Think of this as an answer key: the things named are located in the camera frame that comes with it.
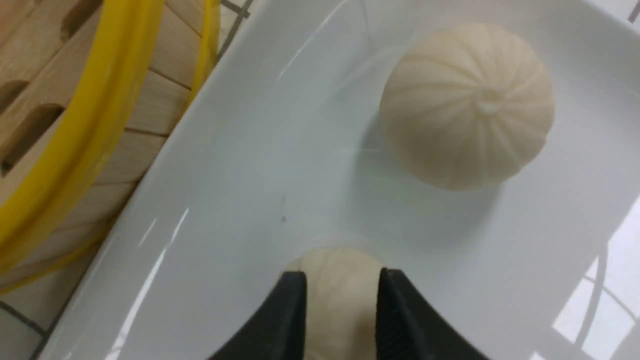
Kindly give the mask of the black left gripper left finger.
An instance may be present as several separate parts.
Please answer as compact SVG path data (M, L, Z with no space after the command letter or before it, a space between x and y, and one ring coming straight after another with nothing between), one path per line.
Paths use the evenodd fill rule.
M306 343L307 279L286 271L258 310L211 360L302 360Z

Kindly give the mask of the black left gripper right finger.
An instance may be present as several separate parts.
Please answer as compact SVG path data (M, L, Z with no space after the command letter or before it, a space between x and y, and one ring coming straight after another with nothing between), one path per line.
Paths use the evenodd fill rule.
M379 274L375 310L377 360L486 360L422 296L400 269Z

